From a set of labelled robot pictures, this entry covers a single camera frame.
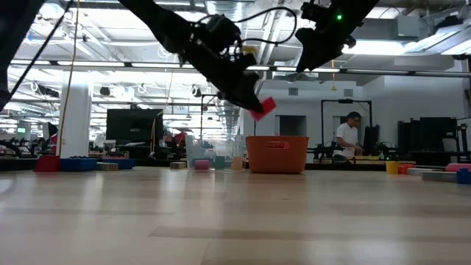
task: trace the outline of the red bin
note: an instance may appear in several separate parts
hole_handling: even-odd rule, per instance
[[[299,174],[304,171],[309,137],[247,136],[250,171]]]

